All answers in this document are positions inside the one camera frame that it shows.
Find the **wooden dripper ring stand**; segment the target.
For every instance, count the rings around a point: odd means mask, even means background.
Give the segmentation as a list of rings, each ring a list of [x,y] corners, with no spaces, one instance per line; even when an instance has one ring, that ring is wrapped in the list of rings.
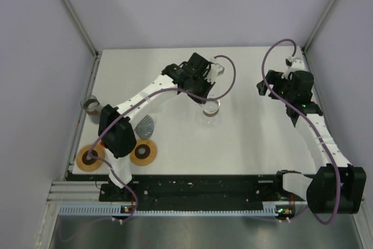
[[[130,154],[130,160],[137,166],[148,166],[157,156],[157,146],[150,139],[139,139]]]

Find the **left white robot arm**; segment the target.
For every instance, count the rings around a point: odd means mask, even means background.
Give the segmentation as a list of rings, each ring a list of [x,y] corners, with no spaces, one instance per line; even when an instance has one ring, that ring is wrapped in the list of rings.
[[[112,193],[119,200],[131,196],[130,154],[136,146],[135,128],[150,112],[168,99],[181,93],[191,93],[199,104],[216,83],[224,68],[216,60],[208,61],[197,53],[181,64],[166,66],[146,88],[116,106],[106,105],[100,116],[98,136],[108,152]]]

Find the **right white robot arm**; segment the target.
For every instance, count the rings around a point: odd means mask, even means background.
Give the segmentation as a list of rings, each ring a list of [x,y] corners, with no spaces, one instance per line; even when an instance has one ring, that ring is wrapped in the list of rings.
[[[303,138],[314,161],[311,176],[281,171],[272,193],[280,200],[294,194],[312,213],[355,214],[359,211],[367,175],[353,166],[331,137],[321,108],[312,101],[314,76],[308,71],[290,73],[269,70],[257,84],[259,95],[269,95],[286,105],[286,114]]]

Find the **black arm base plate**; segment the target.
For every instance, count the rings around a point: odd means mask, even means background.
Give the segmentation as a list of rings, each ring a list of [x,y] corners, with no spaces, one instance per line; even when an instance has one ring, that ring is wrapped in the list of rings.
[[[270,175],[134,175],[126,188],[107,175],[68,173],[67,181],[104,181],[100,202],[130,202],[137,211],[254,211],[265,202],[292,205],[302,198]]]

